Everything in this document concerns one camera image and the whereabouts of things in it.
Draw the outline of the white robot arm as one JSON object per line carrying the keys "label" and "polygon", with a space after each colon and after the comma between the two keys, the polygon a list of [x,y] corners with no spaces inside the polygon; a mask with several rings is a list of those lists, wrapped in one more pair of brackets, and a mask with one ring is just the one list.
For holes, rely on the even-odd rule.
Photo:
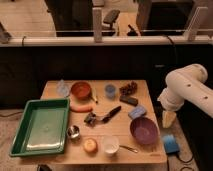
{"label": "white robot arm", "polygon": [[205,82],[208,72],[201,64],[191,64],[175,69],[165,77],[166,87],[157,100],[163,107],[162,126],[169,128],[176,119],[176,112],[189,101],[213,118],[213,89]]}

